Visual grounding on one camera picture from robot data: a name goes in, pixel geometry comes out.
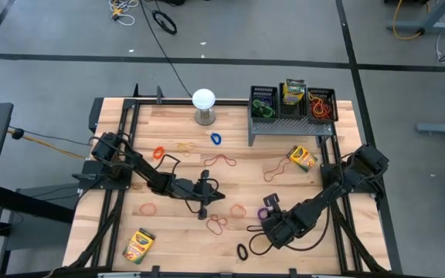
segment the crayola logo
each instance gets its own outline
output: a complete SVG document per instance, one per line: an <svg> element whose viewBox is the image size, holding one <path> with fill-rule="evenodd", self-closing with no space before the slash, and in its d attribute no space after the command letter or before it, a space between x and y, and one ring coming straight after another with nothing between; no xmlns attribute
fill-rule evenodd
<svg viewBox="0 0 445 278"><path fill-rule="evenodd" d="M137 240L137 242L140 243L141 245L145 245L145 244L149 243L148 239L145 239L145 238L143 238L143 237L140 236L140 235L137 235L136 240Z"/></svg>

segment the orange rubber band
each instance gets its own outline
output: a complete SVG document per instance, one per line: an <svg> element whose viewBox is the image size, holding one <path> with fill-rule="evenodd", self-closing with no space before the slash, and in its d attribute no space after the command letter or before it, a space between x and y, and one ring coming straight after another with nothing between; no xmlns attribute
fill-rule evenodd
<svg viewBox="0 0 445 278"><path fill-rule="evenodd" d="M204 160L204 165L205 165L205 166L213 166L213 165L217 162L217 160L220 159L220 158L224 158L224 160L226 161L226 163L227 163L229 166L231 166L231 167L236 166L236 160L231 159L231 158L228 158L228 157L225 156L224 154L217 154L215 157L213 157L213 158L211 158L211 159L205 159L205 160ZM213 163L209 163L209 164L207 164L207 161L212 161L212 160L214 160Z"/></svg>
<svg viewBox="0 0 445 278"><path fill-rule="evenodd" d="M152 207L153 209L154 209L154 212L152 212L152 213L145 213L144 212L144 208L146 208L146 207ZM147 204L143 204L141 207L140 207L140 213L142 214L142 215L145 215L145 216L153 216L153 215L155 215L155 213L158 211L158 208L155 206L155 204L154 203L147 203Z"/></svg>
<svg viewBox="0 0 445 278"><path fill-rule="evenodd" d="M283 164L283 170L281 170L281 172L272 175L272 176L270 177L270 179L267 179L267 178L266 178L266 175L267 175L267 174L272 173L272 172L276 171L277 169L279 169L279 167L281 166L281 162L286 161L286 160L287 160L287 162ZM263 173L263 180L264 180L264 181L267 181L267 182L271 182L271 181L274 179L275 176L277 176L277 175L281 175L281 174L284 173L284 167L285 167L286 165L288 165L290 162L291 162L291 160L290 160L288 157L282 158L282 159L279 161L279 163L277 164L277 167L276 167L275 169Z"/></svg>
<svg viewBox="0 0 445 278"><path fill-rule="evenodd" d="M236 208L240 208L240 209L243 210L243 216L233 212L233 210L236 209ZM231 217L236 218L236 219L241 219L241 218L245 218L245 216L246 216L246 209L242 205L236 204L236 205L231 207L231 209L229 210L229 213L230 213Z"/></svg>
<svg viewBox="0 0 445 278"><path fill-rule="evenodd" d="M163 155L164 155L164 148L157 147L157 148L155 148L154 153L152 154L152 157L154 159L159 159L159 158L162 158Z"/></svg>

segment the black hair tie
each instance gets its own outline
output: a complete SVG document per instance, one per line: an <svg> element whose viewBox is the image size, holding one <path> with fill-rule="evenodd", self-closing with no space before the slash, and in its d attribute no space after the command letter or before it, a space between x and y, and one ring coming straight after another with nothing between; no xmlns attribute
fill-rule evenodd
<svg viewBox="0 0 445 278"><path fill-rule="evenodd" d="M158 25L161 26L161 28L166 32L170 33L171 35L174 35L178 32L178 28L176 27L175 22L164 12L152 11L152 16L154 17L154 20L158 23ZM167 27L163 18L166 19L173 26L173 29Z"/></svg>
<svg viewBox="0 0 445 278"><path fill-rule="evenodd" d="M246 261L248 259L248 251L246 251L246 247L243 244L238 244L236 247L236 253L238 254L239 259L242 261Z"/></svg>

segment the purple hair tie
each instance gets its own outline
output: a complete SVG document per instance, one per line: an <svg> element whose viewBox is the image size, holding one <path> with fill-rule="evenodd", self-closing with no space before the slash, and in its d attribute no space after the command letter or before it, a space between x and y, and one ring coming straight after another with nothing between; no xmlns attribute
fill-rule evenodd
<svg viewBox="0 0 445 278"><path fill-rule="evenodd" d="M269 209L267 208L261 208L259 209L259 211L257 212L257 216L259 216L260 221L264 220L265 218L267 218L267 213L269 212Z"/></svg>

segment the yellow cable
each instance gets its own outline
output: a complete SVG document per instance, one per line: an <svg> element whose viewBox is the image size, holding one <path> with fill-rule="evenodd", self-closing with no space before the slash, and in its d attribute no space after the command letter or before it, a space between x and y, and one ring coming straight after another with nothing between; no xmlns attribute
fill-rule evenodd
<svg viewBox="0 0 445 278"><path fill-rule="evenodd" d="M14 134L14 133L15 133L14 131L11 131L11 130L8 130L7 132L8 132L9 134ZM39 139L37 139L37 138L30 137L30 136L27 136L27 135L23 135L23 138L26 139L26 140L28 140L28 141L36 142L37 144L41 144L42 146L50 147L50 148L52 148L54 151L58 151L58 152L60 152L60 153L62 153L62 154L64 154L64 155L68 155L69 157L72 157L72 158L79 158L79 159L85 159L84 156L81 156L81 155L78 155L78 154L74 154L73 152L70 152L70 151L62 150L62 149L60 149L60 148L58 148L58 147L54 147L53 145L51 145L51 144L49 144L49 143L46 143L46 142L44 142L44 141L41 141L41 140L39 140Z"/></svg>
<svg viewBox="0 0 445 278"><path fill-rule="evenodd" d="M394 13L394 19L392 20L392 32L394 33L394 36L398 39L403 39L403 40L415 39L416 37L418 37L422 34L418 32L414 36L400 37L398 35L398 33L396 32L396 19L398 18L398 12L399 12L399 8L401 7L401 3L403 3L403 0L399 0L398 7L396 8L396 12ZM425 3L425 5L426 5L426 13L430 13L429 3L427 2L427 3Z"/></svg>

